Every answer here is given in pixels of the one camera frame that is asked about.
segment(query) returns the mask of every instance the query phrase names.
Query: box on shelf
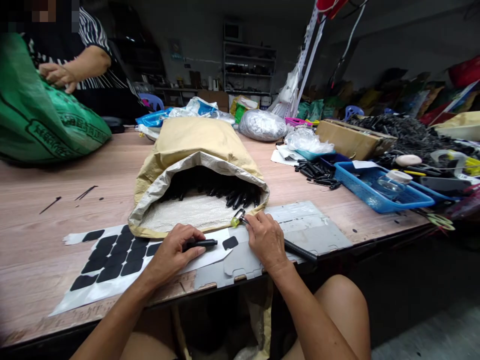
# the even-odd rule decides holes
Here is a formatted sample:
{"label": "box on shelf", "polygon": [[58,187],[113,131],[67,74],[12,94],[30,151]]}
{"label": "box on shelf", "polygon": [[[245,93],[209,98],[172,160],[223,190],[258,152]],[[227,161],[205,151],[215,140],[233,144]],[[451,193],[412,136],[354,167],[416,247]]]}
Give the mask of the box on shelf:
{"label": "box on shelf", "polygon": [[397,141],[394,136],[335,120],[320,121],[315,133],[321,142],[335,144],[337,153],[360,161],[383,154]]}
{"label": "box on shelf", "polygon": [[216,102],[220,111],[229,112],[229,95],[225,91],[200,90],[198,97],[208,103]]}

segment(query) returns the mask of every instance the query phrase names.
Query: paper bag liner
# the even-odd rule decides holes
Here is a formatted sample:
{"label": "paper bag liner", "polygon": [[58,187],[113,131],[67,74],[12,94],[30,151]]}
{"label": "paper bag liner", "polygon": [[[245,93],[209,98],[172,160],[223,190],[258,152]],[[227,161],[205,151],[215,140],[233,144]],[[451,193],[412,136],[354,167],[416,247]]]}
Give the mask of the paper bag liner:
{"label": "paper bag liner", "polygon": [[260,205],[256,208],[250,205],[245,210],[256,214],[265,208],[269,188],[229,123],[202,117],[167,119],[136,179],[135,208],[128,218],[135,236],[164,238],[177,223],[191,224],[201,231],[230,226],[236,211],[226,207],[224,197],[206,196],[192,189],[183,201],[157,201],[175,173],[195,166],[205,166],[259,186]]}

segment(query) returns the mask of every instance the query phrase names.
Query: glass jar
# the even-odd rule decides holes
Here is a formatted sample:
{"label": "glass jar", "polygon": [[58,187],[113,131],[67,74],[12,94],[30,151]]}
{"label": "glass jar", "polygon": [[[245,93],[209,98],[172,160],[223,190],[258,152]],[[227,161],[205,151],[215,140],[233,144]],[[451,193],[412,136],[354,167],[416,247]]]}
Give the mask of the glass jar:
{"label": "glass jar", "polygon": [[371,187],[387,199],[395,201],[412,180],[413,177],[404,172],[390,170],[379,177]]}

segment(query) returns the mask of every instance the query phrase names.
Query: blue container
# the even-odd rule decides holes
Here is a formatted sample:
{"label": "blue container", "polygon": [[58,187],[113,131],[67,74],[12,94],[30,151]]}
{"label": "blue container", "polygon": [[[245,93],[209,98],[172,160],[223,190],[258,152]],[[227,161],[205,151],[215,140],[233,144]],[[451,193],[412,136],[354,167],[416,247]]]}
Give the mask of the blue container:
{"label": "blue container", "polygon": [[335,178],[377,213],[393,213],[408,209],[425,208],[435,204],[435,201],[430,196],[410,185],[406,187],[396,201],[391,201],[372,189],[368,184],[373,184],[379,177],[387,173],[381,167],[356,169],[350,161],[337,162],[335,168]]}
{"label": "blue container", "polygon": [[319,154],[316,154],[316,153],[310,152],[310,151],[303,151],[303,150],[295,150],[295,151],[297,153],[299,153],[300,155],[302,155],[308,161],[315,160],[316,158],[319,158],[323,155],[335,154],[335,150],[333,150],[332,152],[322,152],[322,153],[319,153]]}
{"label": "blue container", "polygon": [[449,196],[442,195],[441,193],[433,191],[428,187],[423,186],[415,181],[412,181],[410,185],[413,186],[418,191],[421,191],[422,193],[427,194],[429,197],[431,197],[435,201],[435,203],[443,203],[445,200],[457,202],[463,199],[462,197],[449,197]]}
{"label": "blue container", "polygon": [[335,171],[335,163],[342,163],[342,162],[351,162],[348,157],[339,154],[339,153],[333,153],[333,154],[325,154],[320,156],[320,162],[325,165],[331,172]]}

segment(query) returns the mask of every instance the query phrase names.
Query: leg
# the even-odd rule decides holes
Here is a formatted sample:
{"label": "leg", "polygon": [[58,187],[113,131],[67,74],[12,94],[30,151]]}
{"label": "leg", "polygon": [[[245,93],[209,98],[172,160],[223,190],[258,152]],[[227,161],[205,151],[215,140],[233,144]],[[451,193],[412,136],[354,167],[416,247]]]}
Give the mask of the leg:
{"label": "leg", "polygon": [[141,313],[120,360],[176,359],[169,307]]}
{"label": "leg", "polygon": [[[315,293],[315,298],[360,360],[371,358],[370,322],[367,302],[347,277],[334,275]],[[297,339],[283,360],[304,359]]]}

